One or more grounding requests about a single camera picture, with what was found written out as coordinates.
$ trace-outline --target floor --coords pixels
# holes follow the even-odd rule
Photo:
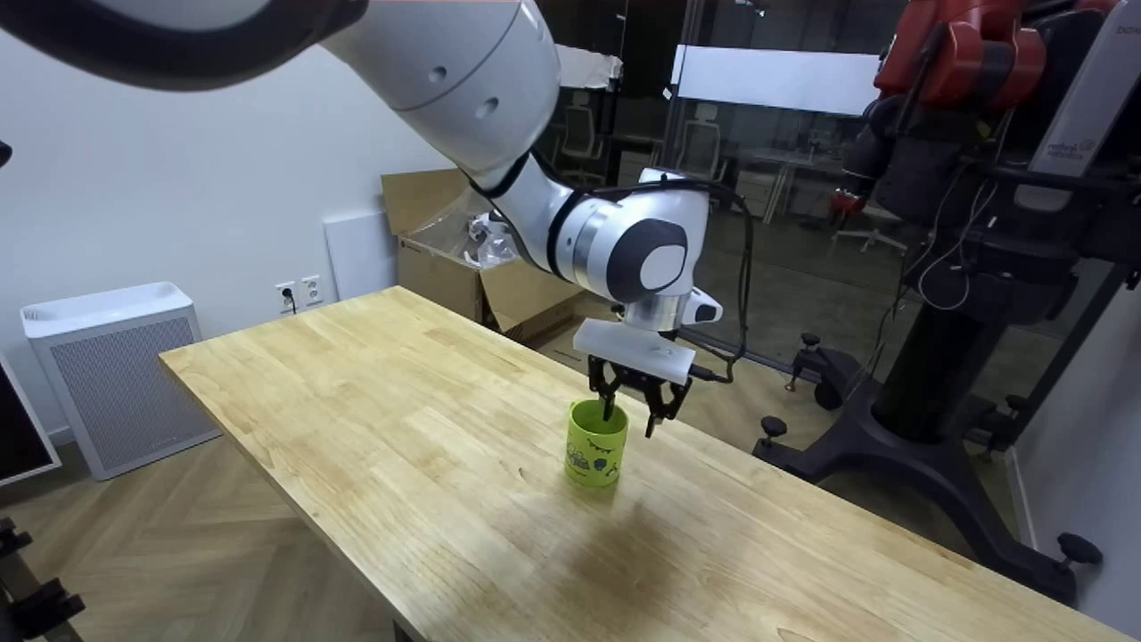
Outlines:
[[[540,355],[571,369],[571,330],[551,332]],[[742,366],[735,386],[698,386],[684,423],[753,451],[757,418],[779,415],[788,448],[814,442],[829,415],[807,390],[788,393],[785,374]],[[93,642],[311,642],[389,638],[385,604],[342,565],[278,495],[278,490],[224,440],[142,467],[117,482],[66,467],[39,482],[0,490],[35,545],[26,553],[41,578],[64,578],[86,600],[73,629]],[[1001,462],[981,462],[994,502],[1007,513]],[[960,536],[916,495],[861,475],[827,482],[950,550]]]

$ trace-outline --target cardboard box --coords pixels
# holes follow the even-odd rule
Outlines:
[[[528,261],[494,270],[458,261],[463,225],[483,212],[458,171],[385,174],[382,191],[400,285],[512,338],[574,313],[582,289]]]

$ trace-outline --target cable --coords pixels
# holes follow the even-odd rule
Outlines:
[[[994,161],[997,161],[1001,152],[1005,152],[1007,127],[1013,127],[1013,115],[1001,117],[1001,134],[997,134],[997,143],[994,143]],[[960,264],[966,261],[966,259],[962,259],[962,248],[966,248],[977,218],[981,218],[985,212],[990,212],[994,195],[997,195],[997,181],[994,181],[994,178],[986,178],[986,181],[981,181],[981,186],[973,191],[973,195],[969,195],[969,218],[966,218],[966,225],[960,229],[960,238],[955,238],[944,253],[938,253],[938,259],[922,267],[922,275],[916,279],[916,293],[921,293],[921,300],[922,300],[927,307],[934,307],[934,310],[962,310],[962,307],[966,307],[966,300],[969,300],[969,293],[973,293],[969,275],[966,275],[962,298],[960,298],[955,302],[938,302],[938,300],[927,293],[927,279],[929,279],[934,267],[941,267],[950,253],[960,253]]]
[[[994,156],[1001,156],[1001,152],[1005,152],[1007,127],[1013,127],[1013,115],[1001,121],[1001,136],[997,136]],[[906,283],[906,279],[929,259],[929,249],[938,248],[941,218],[944,218],[944,212],[947,212],[947,205],[950,205],[950,195],[955,195],[966,168],[969,168],[969,165],[960,165],[960,171],[950,174],[947,191],[941,194],[941,201],[938,201],[938,207],[934,207],[922,253],[899,264],[899,279],[896,279],[890,302],[885,307],[885,313],[880,313],[880,323],[875,323],[875,335],[873,335],[873,351],[871,351],[871,369],[865,369],[865,374],[873,374],[873,371],[880,369],[880,362],[885,362],[885,351],[889,351],[889,323],[899,313],[903,283]],[[977,191],[973,201],[969,201],[969,212],[973,212],[973,213],[969,213],[969,225],[977,223],[981,212],[986,212],[986,207],[994,205],[997,181],[994,181],[994,191],[986,194],[986,205],[981,205],[977,195],[981,195],[981,191]],[[944,261],[944,259],[938,259],[938,261],[927,264],[927,270],[922,270],[921,283],[916,283],[916,293],[921,293],[921,300],[922,300],[927,307],[934,307],[934,310],[960,310],[960,307],[966,307],[966,300],[969,300],[969,293],[973,293],[969,283],[966,283],[966,293],[962,293],[950,307],[938,307],[938,302],[927,298],[929,267],[941,264],[941,261]]]
[[[749,310],[753,310],[753,212],[739,194],[732,194],[732,205],[742,212],[742,223],[744,223],[744,249],[739,264],[739,351],[725,358],[719,351],[703,345],[706,355],[725,362],[725,374],[713,383],[728,383],[728,386],[735,383],[739,362],[749,355]]]

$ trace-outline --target metal stand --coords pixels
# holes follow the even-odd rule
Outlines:
[[[1001,325],[922,307],[885,390],[871,377],[859,390],[853,377],[829,383],[845,393],[845,412],[824,440],[801,453],[763,440],[753,453],[807,482],[841,467],[880,473],[938,502],[981,565],[1073,604],[1070,565],[1041,557],[1007,536],[960,448],[966,433],[960,412],[997,338]]]

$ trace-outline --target red object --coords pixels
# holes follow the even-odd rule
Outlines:
[[[1107,14],[1117,0],[1078,0],[1081,11]]]
[[[927,73],[927,106],[1016,106],[1045,73],[1041,35],[1019,24],[1023,9],[1026,0],[908,0],[875,86],[911,94]]]
[[[861,218],[861,195],[847,191],[829,191],[827,213],[834,225],[847,225]]]

